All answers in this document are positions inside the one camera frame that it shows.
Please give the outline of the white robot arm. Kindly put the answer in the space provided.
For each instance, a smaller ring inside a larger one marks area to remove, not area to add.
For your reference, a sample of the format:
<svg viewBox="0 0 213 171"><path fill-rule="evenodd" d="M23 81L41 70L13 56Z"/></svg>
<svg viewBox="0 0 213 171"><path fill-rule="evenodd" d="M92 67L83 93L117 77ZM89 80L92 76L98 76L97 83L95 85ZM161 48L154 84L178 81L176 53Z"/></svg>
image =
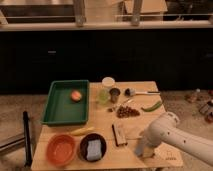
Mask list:
<svg viewBox="0 0 213 171"><path fill-rule="evenodd" d="M177 128L179 123L180 119L173 112L160 115L144 130L135 154L143 156L146 148L154 150L164 142L213 166L213 140L182 131Z"/></svg>

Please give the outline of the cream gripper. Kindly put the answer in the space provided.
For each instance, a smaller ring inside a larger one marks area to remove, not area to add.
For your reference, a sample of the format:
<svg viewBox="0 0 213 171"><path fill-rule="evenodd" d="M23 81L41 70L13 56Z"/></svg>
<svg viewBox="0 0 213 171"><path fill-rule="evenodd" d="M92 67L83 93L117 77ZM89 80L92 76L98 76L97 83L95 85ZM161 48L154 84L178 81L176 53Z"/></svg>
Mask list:
<svg viewBox="0 0 213 171"><path fill-rule="evenodd" d="M155 145L145 135L138 141L136 155L142 158L150 158L154 155Z"/></svg>

